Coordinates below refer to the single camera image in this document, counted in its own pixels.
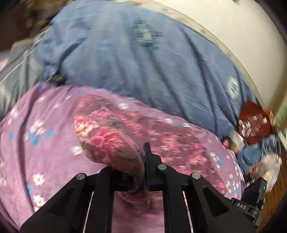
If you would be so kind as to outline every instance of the black object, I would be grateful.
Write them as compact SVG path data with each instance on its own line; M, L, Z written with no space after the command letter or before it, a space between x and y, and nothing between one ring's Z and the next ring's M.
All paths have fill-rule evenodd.
M243 199L223 197L199 173L178 173L161 163L145 143L146 185L150 191L162 191L165 233L190 233L183 196L186 196L194 233L254 233L258 224L266 181L249 189ZM127 191L130 176L104 168L99 174L77 174L21 227L20 233L110 233L114 191Z

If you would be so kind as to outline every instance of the silver screw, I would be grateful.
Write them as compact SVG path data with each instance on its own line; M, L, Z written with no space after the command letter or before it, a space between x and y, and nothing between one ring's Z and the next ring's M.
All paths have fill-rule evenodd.
M201 175L200 175L199 173L197 173L197 172L194 172L194 173L191 174L191 177L192 177L193 179L198 180L198 179L201 177Z
M159 170L165 170L166 169L166 165L165 164L160 164L158 165Z
M79 174L76 176L76 178L77 178L78 180L83 180L83 179L85 178L85 174L84 174L84 173L79 173Z

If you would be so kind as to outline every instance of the beige wall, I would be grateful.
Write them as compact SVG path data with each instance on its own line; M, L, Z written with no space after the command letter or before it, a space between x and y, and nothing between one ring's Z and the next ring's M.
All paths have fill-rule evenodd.
M287 61L286 46L254 0L156 0L192 18L225 44L271 107Z

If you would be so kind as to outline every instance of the blue garment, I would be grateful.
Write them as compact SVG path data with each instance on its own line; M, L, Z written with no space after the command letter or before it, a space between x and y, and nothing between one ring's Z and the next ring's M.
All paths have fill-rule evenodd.
M248 173L266 154L279 154L278 144L278 137L271 134L257 144L245 146L237 155L237 162L243 174Z
M253 92L229 57L184 24L129 3L77 0L37 46L44 78L134 97L216 134L237 125Z

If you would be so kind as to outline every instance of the blue fabric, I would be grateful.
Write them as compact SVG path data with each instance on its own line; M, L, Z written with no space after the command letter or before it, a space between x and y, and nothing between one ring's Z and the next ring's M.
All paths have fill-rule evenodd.
M217 46L184 24L129 3L77 0L37 46L44 77L104 88L223 138L255 96Z
M271 134L257 144L247 145L237 155L237 162L241 171L246 174L254 165L261 161L266 154L278 154L278 138Z

